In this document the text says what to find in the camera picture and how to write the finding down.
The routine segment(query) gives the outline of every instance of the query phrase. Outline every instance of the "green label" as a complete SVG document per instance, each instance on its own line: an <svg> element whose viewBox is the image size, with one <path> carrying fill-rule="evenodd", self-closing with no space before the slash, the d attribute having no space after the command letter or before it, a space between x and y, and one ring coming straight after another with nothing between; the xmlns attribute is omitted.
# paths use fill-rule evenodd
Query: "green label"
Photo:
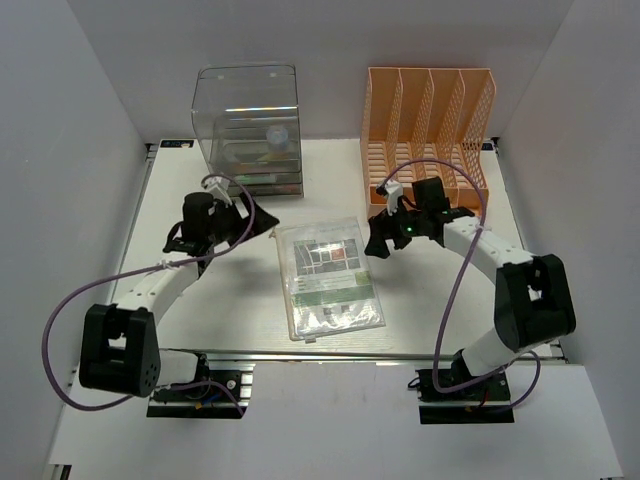
<svg viewBox="0 0 640 480"><path fill-rule="evenodd" d="M291 297L294 307L316 307L318 305L331 305L335 303L356 302L374 298L372 285L361 285L338 290L325 290L322 292L298 293Z"/></svg>

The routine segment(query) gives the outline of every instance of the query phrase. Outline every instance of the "black mounting base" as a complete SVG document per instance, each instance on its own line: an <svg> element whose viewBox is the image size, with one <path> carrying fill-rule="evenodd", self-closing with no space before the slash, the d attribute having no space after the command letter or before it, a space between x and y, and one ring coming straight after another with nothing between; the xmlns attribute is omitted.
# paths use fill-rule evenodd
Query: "black mounting base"
<svg viewBox="0 0 640 480"><path fill-rule="evenodd" d="M422 425L513 423L513 411L504 406L511 400L509 384L504 373L459 392L443 394L436 391L432 382L432 370L418 370L414 388L422 402L419 406ZM438 370L438 383L452 387L450 370Z"/></svg>

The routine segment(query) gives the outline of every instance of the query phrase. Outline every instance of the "white tabletop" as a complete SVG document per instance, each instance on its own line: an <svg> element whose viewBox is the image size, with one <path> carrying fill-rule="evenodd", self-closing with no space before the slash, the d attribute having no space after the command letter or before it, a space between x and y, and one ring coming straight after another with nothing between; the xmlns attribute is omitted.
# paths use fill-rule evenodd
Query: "white tabletop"
<svg viewBox="0 0 640 480"><path fill-rule="evenodd" d="M258 198L281 225L356 216L369 231L358 140L302 142L304 198ZM488 225L521 245L495 152L482 152L489 185ZM199 189L207 168L193 148L161 149L126 253L123 270L157 262L167 232L181 219L186 194ZM431 354L442 311L462 259L426 239L415 239L386 260L369 258L386 327L319 338L289 339L275 240L263 235L214 260L203 277L167 312L161 347L246 352ZM139 279L121 281L115 299ZM466 347L493 326L494 287L467 271L445 336L443 353ZM538 349L551 355L551 349Z"/></svg>
<svg viewBox="0 0 640 480"><path fill-rule="evenodd" d="M533 367L507 370L514 397ZM261 364L241 420L146 418L146 400L65 408L50 462L70 480L563 479L622 474L584 367L546 365L503 425L420 425L409 365ZM110 398L75 384L73 398Z"/></svg>

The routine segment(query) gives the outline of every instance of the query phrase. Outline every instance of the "cable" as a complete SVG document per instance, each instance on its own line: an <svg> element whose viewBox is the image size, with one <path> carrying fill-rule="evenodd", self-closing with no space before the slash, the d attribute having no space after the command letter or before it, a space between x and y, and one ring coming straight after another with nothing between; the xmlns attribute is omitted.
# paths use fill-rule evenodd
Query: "cable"
<svg viewBox="0 0 640 480"><path fill-rule="evenodd" d="M416 377L413 380L411 380L409 383L407 383L407 388L409 390L413 390L414 388L418 388L419 385L420 385L420 377Z"/></svg>
<svg viewBox="0 0 640 480"><path fill-rule="evenodd" d="M220 395L219 393L216 393L214 395L211 395L209 398L196 403L196 410L200 410L201 408L206 407L207 405L213 406L213 402L218 400L221 396L222 395Z"/></svg>
<svg viewBox="0 0 640 480"><path fill-rule="evenodd" d="M404 203L406 203L407 205L409 205L411 208L413 208L414 210L417 210L418 207L416 206L415 203L413 203L411 200L409 200L409 198L406 195L402 195L400 197L400 200L402 200Z"/></svg>
<svg viewBox="0 0 640 480"><path fill-rule="evenodd" d="M540 361L540 357L538 356L538 354L536 352L534 352L533 350L531 350L530 352L527 352L527 353L532 355L533 359L536 361L536 373L533 376L533 380L531 381L531 385L529 385L529 388L527 389L527 391L524 392L522 394L522 396L518 400L513 402L511 405L507 405L506 407L500 407L500 408L492 409L492 410L490 410L491 413L502 413L502 412L506 412L506 411L511 410L512 408L517 407L522 402L524 402L527 398L529 398L529 395L531 395L531 393L533 392L533 389L536 388L536 385L538 385L538 380L540 380L540 372L542 370L542 362Z"/></svg>
<svg viewBox="0 0 640 480"><path fill-rule="evenodd" d="M167 245L171 242L171 240L174 239L176 233L178 233L178 230L182 228L182 223L182 220L180 220L173 227L171 227L171 230L169 230L169 233L167 234Z"/></svg>
<svg viewBox="0 0 640 480"><path fill-rule="evenodd" d="M142 275L145 273L157 272L167 267L181 267L182 265L187 265L189 263L213 260L214 258L221 257L222 255L226 255L227 253L235 250L235 248L244 241L247 235L249 235L249 232L251 231L251 227L253 226L253 222L256 216L256 206L253 201L253 198L249 194L249 191L243 185L236 182L233 178L223 175L221 173L209 174L202 179L202 182L211 177L222 177L225 180L229 180L231 183L234 183L235 185L237 185L242 191L242 193L244 193L249 199L249 206L251 207L249 212L249 223L247 224L247 228L245 229L245 231L242 233L242 235L240 235L238 240L236 240L233 245L229 246L229 248L225 250L222 250L221 252L212 253L209 255L201 256L201 257L188 258L186 260L180 260L177 262L167 262L166 264L153 265L151 267L140 268L138 270L132 270L130 272L118 273L115 275L110 275L108 277L101 278L99 280L94 280L93 282L87 283L86 285L79 287L78 289L74 290L69 295L64 297L62 301L56 306L56 308L53 309L53 312L51 312L51 315L49 316L49 319L47 320L47 323L44 326L44 332L42 333L42 344L40 347L40 353L42 355L42 364L44 366L44 372L47 375L47 379L49 380L49 383L51 384L53 391L56 393L56 395L58 395L60 400L62 400L64 403L66 403L70 407L73 407L77 410L81 410L83 412L97 412L100 410L106 410L107 408L115 407L132 398L129 395L126 397L119 398L118 400L114 400L113 402L104 403L102 405L83 405L81 403L76 402L71 397L69 397L69 395L67 395L67 393L62 389L62 387L60 387L60 384L58 383L55 375L53 374L53 369L51 368L51 361L49 359L49 337L51 335L51 328L53 327L53 322L56 320L56 318L58 317L62 309L71 300L73 300L75 297L77 297L81 293L84 293L87 290L90 290L99 285L104 285L105 283L114 282L116 280L121 280L123 278L129 278L136 275Z"/></svg>
<svg viewBox="0 0 640 480"><path fill-rule="evenodd" d="M442 350L442 341L444 339L444 332L445 332L445 329L447 327L447 322L449 321L449 316L451 315L451 309L453 308L453 303L454 303L454 301L456 299L456 296L458 295L458 290L460 289L460 284L462 283L462 278L464 277L464 274L467 271L467 267L471 263L471 258L473 257L473 253L474 253L474 251L476 249L476 245L478 244L478 241L480 240L480 236L482 235L482 231L484 229L484 224L485 224L485 221L487 219L487 201L482 196L482 192L480 191L480 187L478 186L478 184L473 180L473 178L471 178L471 176L467 172L465 172L462 168L458 167L457 165L454 165L454 164L449 163L449 162L445 162L444 160L438 160L437 158L421 158L421 159L416 159L416 160L410 160L410 161L405 162L405 163L403 163L401 165L398 165L382 181L381 186L384 187L387 184L387 182L396 173L398 173L398 171L400 171L401 169L403 169L405 167L408 167L409 165L413 165L415 163L437 163L437 164L444 165L446 167L449 167L449 168L455 170L460 175L462 175L469 182L469 184L473 187L473 189L476 191L476 194L478 195L478 199L480 200L480 204L482 205L482 214L480 215L480 228L478 228L476 230L476 233L475 233L473 239L471 240L471 244L469 245L469 250L467 251L467 254L464 257L464 260L462 262L462 266L460 267L460 270L458 271L458 275L456 276L456 279L455 279L455 281L453 283L453 288L451 289L451 293L449 294L449 299L447 301L447 305L445 306L444 312L442 314L442 320L440 321L440 328L438 330L438 336L436 338L436 347L435 347L435 351L433 353L433 369L432 369L432 372L431 372L432 373L431 380L433 382L433 387L439 393L454 393L454 392L458 392L460 390L464 390L465 388L470 387L472 385L477 385L478 383L481 383L481 382L485 381L487 378L492 377L496 373L502 371L503 368L505 368L504 366L500 367L500 368L497 368L497 369L493 370L492 372L486 373L486 374L481 375L479 377L475 377L473 380L469 380L467 382L462 382L462 383L460 383L458 385L454 385L452 387L442 387L440 385L439 381L438 381L438 366L439 366L439 363L440 363L440 353L441 353L441 350ZM521 398L518 401L521 403L521 401L524 401L525 398L526 397Z"/></svg>
<svg viewBox="0 0 640 480"><path fill-rule="evenodd" d="M201 382L193 382L193 383L183 383L183 384L173 384L169 387L169 390L171 390L172 392L179 392L181 390L189 390L191 388L196 388L196 387L204 387L204 386L211 386L211 387L217 387L220 390L222 390L222 393L224 393L227 398L229 398L229 400L231 400L231 403L233 403L233 405L236 407L236 410L238 410L238 412L240 412L240 417L242 417L244 415L244 410L242 410L242 407L240 406L240 404L238 403L238 401L236 400L236 397L233 396L233 394L229 391L229 389L227 387L225 387L224 385L222 385L221 383L218 382L214 382L213 380L202 380Z"/></svg>

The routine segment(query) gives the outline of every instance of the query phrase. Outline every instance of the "orange desk organizer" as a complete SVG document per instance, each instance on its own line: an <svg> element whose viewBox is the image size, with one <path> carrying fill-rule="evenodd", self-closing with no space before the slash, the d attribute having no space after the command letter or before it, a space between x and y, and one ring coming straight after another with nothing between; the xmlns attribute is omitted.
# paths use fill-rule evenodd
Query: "orange desk organizer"
<svg viewBox="0 0 640 480"><path fill-rule="evenodd" d="M480 151L496 86L486 68L370 67L360 138L367 215L385 208L376 186L393 170L415 158L439 158L462 167L489 190L480 167ZM439 176L453 207L479 211L469 182L451 168L414 164L396 180L413 200L411 182Z"/></svg>

